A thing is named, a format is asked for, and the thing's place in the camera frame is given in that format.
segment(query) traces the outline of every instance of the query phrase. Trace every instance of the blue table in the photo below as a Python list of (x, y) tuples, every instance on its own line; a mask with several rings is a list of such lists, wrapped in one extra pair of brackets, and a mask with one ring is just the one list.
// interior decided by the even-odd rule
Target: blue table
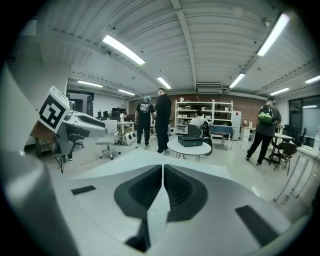
[(210, 124), (210, 131), (212, 134), (222, 134), (222, 135), (228, 134), (228, 144), (226, 146), (226, 149), (228, 150), (230, 137), (234, 133), (234, 129), (232, 128), (232, 126)]

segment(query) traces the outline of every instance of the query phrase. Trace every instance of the refrigerator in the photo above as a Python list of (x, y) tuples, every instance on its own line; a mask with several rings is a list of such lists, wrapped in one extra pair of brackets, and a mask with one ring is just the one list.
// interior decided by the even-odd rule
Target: refrigerator
[(240, 138), (241, 111), (232, 111), (231, 122), (232, 128), (234, 129), (233, 139), (237, 141)]

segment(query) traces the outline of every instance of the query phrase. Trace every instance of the ceiling light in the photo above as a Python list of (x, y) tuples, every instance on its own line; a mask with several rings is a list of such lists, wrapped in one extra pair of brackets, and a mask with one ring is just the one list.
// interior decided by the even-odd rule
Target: ceiling light
[(107, 35), (103, 41), (112, 46), (113, 48), (116, 48), (118, 51), (122, 52), (123, 54), (127, 55), (130, 59), (134, 60), (139, 65), (145, 63), (145, 61), (140, 58), (138, 55), (136, 55), (132, 50), (125, 47), (122, 43), (111, 37), (110, 35)]
[(104, 87), (101, 84), (97, 84), (97, 83), (93, 83), (93, 82), (86, 82), (86, 81), (81, 81), (81, 80), (78, 80), (78, 83), (88, 85), (88, 86)]
[(229, 88), (232, 88), (232, 87), (234, 87), (237, 83), (239, 83), (239, 81), (240, 81), (242, 78), (244, 78), (245, 75), (246, 75), (246, 74), (244, 74), (244, 73), (239, 74), (238, 77), (236, 78), (236, 80), (234, 80), (233, 83), (229, 86)]
[(165, 88), (172, 89), (171, 86), (162, 77), (157, 77), (156, 79), (158, 79), (160, 83), (165, 86)]
[(313, 78), (310, 78), (310, 79), (308, 79), (307, 81), (305, 81), (307, 84), (311, 84), (311, 83), (313, 83), (313, 82), (315, 82), (315, 81), (318, 81), (318, 80), (320, 80), (320, 75), (317, 75), (317, 76), (315, 76), (315, 77), (313, 77)]
[(129, 94), (129, 95), (135, 95), (134, 93), (132, 92), (128, 92), (128, 91), (125, 91), (125, 90), (118, 90), (119, 92), (122, 92), (122, 93), (125, 93), (125, 94)]
[(273, 95), (280, 94), (280, 93), (283, 93), (283, 92), (288, 91), (288, 90), (289, 90), (289, 88), (284, 88), (282, 90), (278, 90), (278, 91), (275, 91), (273, 93), (270, 93), (270, 95), (273, 96)]
[(269, 50), (269, 48), (273, 45), (273, 43), (277, 40), (278, 36), (281, 34), (282, 30), (286, 27), (289, 22), (289, 17), (284, 13), (280, 16), (277, 23), (275, 24), (271, 34), (268, 36), (267, 40), (264, 42), (261, 49), (258, 51), (258, 56), (263, 56)]
[(314, 109), (316, 107), (317, 107), (317, 105), (310, 105), (310, 106), (303, 106), (302, 108), (303, 109)]

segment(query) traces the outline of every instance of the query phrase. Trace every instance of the white floor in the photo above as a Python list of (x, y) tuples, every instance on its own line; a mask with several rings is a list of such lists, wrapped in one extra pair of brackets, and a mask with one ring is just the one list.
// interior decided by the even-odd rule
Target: white floor
[[(169, 137), (170, 140), (176, 140), (177, 136)], [(247, 189), (255, 193), (258, 197), (276, 205), (291, 221), (296, 221), (300, 216), (307, 212), (307, 207), (299, 203), (299, 199), (295, 199), (292, 204), (281, 204), (275, 203), (273, 198), (276, 197), (284, 184), (288, 180), (287, 168), (284, 168), (284, 164), (281, 169), (276, 169), (274, 171), (273, 164), (269, 166), (267, 161), (263, 161), (261, 166), (257, 166), (257, 158), (260, 152), (260, 148), (253, 154), (250, 161), (245, 160), (246, 151), (248, 146), (242, 145), (241, 141), (234, 141), (232, 150), (226, 150), (220, 145), (220, 139), (213, 140), (213, 151), (210, 156), (202, 155), (200, 161), (202, 163), (226, 166), (231, 179), (245, 186)], [(67, 179), (74, 177), (76, 175), (82, 174), (92, 168), (95, 168), (104, 163), (110, 162), (110, 158), (105, 156), (103, 159), (99, 158), (102, 149), (106, 147), (100, 147), (95, 145), (95, 138), (86, 138), (83, 140), (84, 148), (77, 146), (73, 152), (73, 161), (66, 161), (64, 164), (64, 175)], [(121, 158), (126, 161), (126, 153), (136, 149), (136, 143), (125, 146), (125, 145), (114, 145), (117, 151), (120, 151), (120, 155), (116, 155), (114, 158)], [(157, 138), (151, 136), (150, 147), (148, 151), (155, 152), (158, 149)], [(271, 147), (267, 152), (269, 156), (271, 152)], [(176, 153), (171, 151), (167, 154), (168, 157), (176, 157)], [(290, 170), (295, 166), (297, 157), (294, 156), (291, 160)], [(44, 161), (48, 167), (55, 168), (59, 170), (59, 165), (54, 158), (50, 155), (46, 155), (41, 159)], [(196, 161), (196, 156), (187, 156), (187, 161)]]

